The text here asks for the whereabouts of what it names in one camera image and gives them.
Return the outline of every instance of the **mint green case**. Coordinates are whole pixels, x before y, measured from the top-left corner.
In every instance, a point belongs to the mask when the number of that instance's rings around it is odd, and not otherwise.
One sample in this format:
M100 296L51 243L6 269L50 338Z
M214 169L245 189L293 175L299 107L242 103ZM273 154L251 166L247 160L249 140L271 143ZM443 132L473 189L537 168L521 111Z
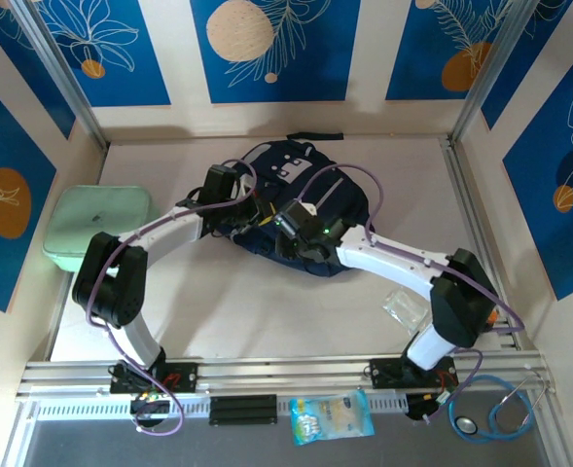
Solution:
M141 187L71 187L54 209L44 254L63 270L77 272L95 234L122 234L158 217L150 194Z

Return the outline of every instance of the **floral wall print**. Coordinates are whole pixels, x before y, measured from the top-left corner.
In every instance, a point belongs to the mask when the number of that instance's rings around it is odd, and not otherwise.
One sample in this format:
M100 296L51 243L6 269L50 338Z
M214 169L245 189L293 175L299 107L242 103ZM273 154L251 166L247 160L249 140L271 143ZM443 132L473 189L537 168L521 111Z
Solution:
M7 311L55 168L0 102L0 311Z
M504 160L556 296L573 293L573 66Z
M502 115L572 1L541 0L537 5L535 13L524 33L519 37L511 56L483 104L483 115L490 128L493 128Z
M92 106L170 103L137 0L36 5Z
M74 112L18 26L9 9L9 0L0 0L0 46L61 133L68 138L76 121Z
M464 98L514 1L412 0L386 99ZM542 11L552 2L542 0ZM535 12L526 37L537 34L538 19Z
M192 0L213 103L344 100L359 0Z

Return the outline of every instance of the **navy backpack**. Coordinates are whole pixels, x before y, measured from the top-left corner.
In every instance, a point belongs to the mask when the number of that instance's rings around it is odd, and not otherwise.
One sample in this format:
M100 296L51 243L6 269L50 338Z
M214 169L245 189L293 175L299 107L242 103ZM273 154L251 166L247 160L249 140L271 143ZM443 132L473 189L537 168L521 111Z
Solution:
M265 201L273 204L277 211L281 206L296 198L307 181L327 165L335 162L316 150L311 143L293 140L270 141L256 146L244 158L258 174L256 192ZM241 163L234 169L239 175L249 173ZM318 216L326 223L338 218L356 224L365 224L369 218L368 199L362 189L339 169L328 170L320 175L306 192L303 202L316 206ZM319 276L332 276L345 267L316 264L301 258L287 259L277 254L275 243L279 228L268 222L246 233L232 234L226 228L219 232L228 235L235 244L264 256L289 268L305 270Z

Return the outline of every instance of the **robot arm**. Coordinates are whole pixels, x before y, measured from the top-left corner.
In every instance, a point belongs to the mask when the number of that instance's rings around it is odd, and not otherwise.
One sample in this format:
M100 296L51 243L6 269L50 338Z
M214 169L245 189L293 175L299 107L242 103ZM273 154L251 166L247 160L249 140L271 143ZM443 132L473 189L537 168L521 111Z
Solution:
M150 334L140 313L148 267L181 245L212 232L217 225L227 224L242 230L265 219L266 213L262 212L262 203L257 199L242 203L236 209L195 212L202 200L213 203L230 198L234 181L229 170L213 166L198 200L181 201L169 213L146 226L157 226L152 230L142 228L119 237L99 233L90 243L73 289L74 301L84 309L88 308L96 278L111 253L126 240L136 237L116 259L117 273L109 271L105 276L95 295L91 312L109 325L122 350L146 369L152 369L164 360L162 348ZM222 183L224 177L229 178L227 183ZM296 200L284 206L273 219L286 241L298 245L295 248L298 256L319 263L336 263L372 272L414 290L431 302L432 322L410 342L404 352L407 361L418 369L431 370L456 346L472 346L484 330L494 307L491 301L457 279L429 268L426 263L410 261L375 245L378 242L390 244L438 264L459 268L493 290L471 253L459 250L454 256L447 257L415 250L378 235L371 244L363 226L347 225L342 220L325 226Z

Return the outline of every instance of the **snack bag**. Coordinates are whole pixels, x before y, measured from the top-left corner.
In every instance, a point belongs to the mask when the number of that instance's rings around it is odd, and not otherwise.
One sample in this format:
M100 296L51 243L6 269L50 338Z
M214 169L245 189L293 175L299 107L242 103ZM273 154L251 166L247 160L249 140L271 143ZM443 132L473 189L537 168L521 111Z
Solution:
M291 399L290 417L297 446L375 433L362 390L318 399Z

